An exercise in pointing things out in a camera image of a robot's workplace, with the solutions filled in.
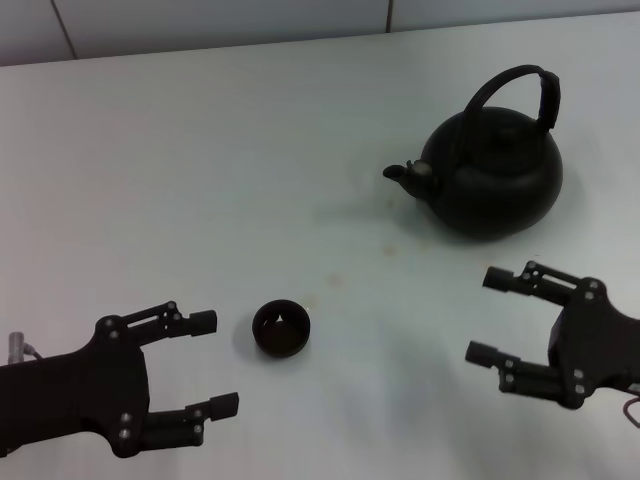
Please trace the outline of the small black teacup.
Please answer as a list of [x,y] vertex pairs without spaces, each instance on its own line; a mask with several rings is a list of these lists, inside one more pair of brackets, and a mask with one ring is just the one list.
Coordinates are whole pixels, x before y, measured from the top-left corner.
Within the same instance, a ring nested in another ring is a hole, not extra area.
[[286,299],[266,303],[252,320],[252,334],[257,346],[274,358],[296,355],[307,344],[310,331],[307,310]]

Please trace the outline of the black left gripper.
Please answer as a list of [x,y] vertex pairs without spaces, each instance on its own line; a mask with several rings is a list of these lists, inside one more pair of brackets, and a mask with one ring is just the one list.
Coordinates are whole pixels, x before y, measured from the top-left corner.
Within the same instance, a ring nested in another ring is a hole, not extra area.
[[216,331],[214,310],[185,316],[169,301],[101,319],[77,351],[0,366],[0,458],[23,445],[82,432],[104,438],[119,458],[141,451],[141,433],[143,451],[202,445],[207,420],[237,415],[238,393],[148,414],[140,346]]

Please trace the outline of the black round teapot with handle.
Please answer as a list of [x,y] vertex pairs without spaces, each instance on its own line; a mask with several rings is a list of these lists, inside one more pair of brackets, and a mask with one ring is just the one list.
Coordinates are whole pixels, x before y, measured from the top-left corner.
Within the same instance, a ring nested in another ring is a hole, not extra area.
[[[540,81],[536,117],[489,105],[502,87],[527,75]],[[537,65],[507,69],[434,130],[418,159],[382,174],[465,236],[499,239],[528,229],[561,191],[562,157],[551,134],[560,101],[556,74]]]

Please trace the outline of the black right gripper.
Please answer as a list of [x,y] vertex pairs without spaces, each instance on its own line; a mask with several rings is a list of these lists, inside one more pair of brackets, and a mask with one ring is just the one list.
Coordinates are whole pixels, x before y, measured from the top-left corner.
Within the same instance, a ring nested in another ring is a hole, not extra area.
[[640,397],[640,319],[618,311],[605,284],[529,261],[522,273],[489,267],[483,286],[533,296],[561,306],[549,342],[554,368],[521,360],[471,341],[465,360],[499,373],[499,390],[557,400],[577,410],[599,388]]

